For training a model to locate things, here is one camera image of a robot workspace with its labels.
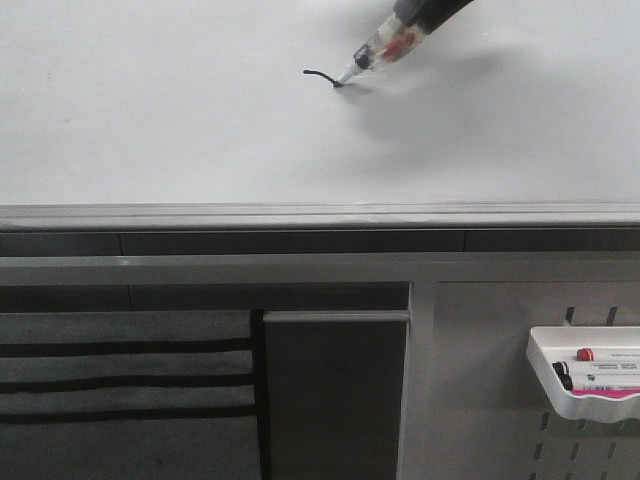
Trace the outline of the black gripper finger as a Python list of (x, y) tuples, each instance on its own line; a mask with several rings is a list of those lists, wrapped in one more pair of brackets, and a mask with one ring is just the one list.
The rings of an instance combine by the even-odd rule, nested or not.
[(407, 27), (416, 25), (430, 35), (472, 0), (397, 0), (393, 12)]

